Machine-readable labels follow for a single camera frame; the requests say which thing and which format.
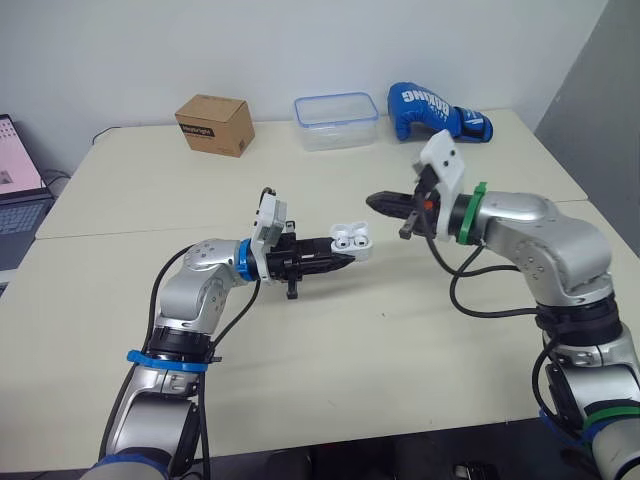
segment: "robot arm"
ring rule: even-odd
[[[547,353],[552,360],[546,372],[557,414],[548,412],[563,431],[590,446],[605,480],[637,474],[640,368],[618,317],[607,271],[611,250],[602,233],[537,195],[487,192],[484,184],[463,194],[464,163],[446,131],[432,137],[414,168],[413,195],[380,192],[367,203],[406,219],[402,238],[453,237],[517,266],[536,300],[546,345],[536,363]]]
[[[253,300],[261,282],[279,280],[288,283],[287,296],[296,298],[303,275],[355,260],[348,249],[334,253],[333,242],[330,237],[298,240],[295,224],[286,221],[286,204],[265,189],[250,239],[210,239],[188,248],[180,271],[160,291],[157,313],[153,305],[153,328],[142,350],[127,356],[133,366],[105,428],[99,462],[82,478],[152,480],[184,474],[205,428],[204,373],[229,328],[213,338],[230,289],[255,281]]]

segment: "gray wall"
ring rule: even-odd
[[[640,2],[611,0],[536,135],[640,254]]]

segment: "box label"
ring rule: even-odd
[[[193,135],[201,135],[203,137],[215,137],[215,133],[213,133],[213,129],[209,127],[199,127],[198,125],[187,125],[186,123],[181,123],[180,128],[184,133],[191,133]]]

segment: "laptop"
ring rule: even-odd
[[[11,118],[0,115],[0,271],[18,267],[53,202]]]

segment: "laptop keyboard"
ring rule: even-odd
[[[0,208],[0,235],[28,232],[33,228],[42,210],[42,203]]]

